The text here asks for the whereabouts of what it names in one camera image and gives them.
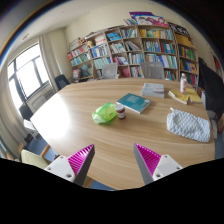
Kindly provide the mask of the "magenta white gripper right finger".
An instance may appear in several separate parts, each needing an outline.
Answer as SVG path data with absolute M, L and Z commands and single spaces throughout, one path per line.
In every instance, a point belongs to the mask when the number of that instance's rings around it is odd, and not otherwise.
M 139 144 L 134 144 L 133 153 L 145 184 L 152 183 L 182 169 L 182 166 L 171 156 L 159 155 Z

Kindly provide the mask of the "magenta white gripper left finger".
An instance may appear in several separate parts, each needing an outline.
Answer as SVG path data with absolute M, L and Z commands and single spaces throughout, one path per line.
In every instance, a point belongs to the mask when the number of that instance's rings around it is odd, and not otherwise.
M 82 186 L 94 155 L 95 147 L 91 144 L 68 157 L 59 156 L 45 168 L 45 171 Z

